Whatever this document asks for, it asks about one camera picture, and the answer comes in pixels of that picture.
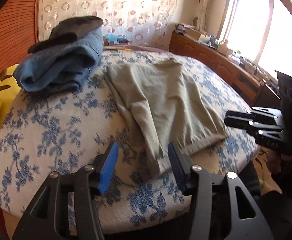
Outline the person's right hand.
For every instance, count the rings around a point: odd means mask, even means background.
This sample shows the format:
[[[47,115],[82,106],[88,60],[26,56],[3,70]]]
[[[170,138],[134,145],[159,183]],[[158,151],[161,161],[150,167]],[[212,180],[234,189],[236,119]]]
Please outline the person's right hand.
[[[266,166],[273,174],[279,174],[284,171],[292,171],[292,155],[281,154],[273,150],[268,150]]]

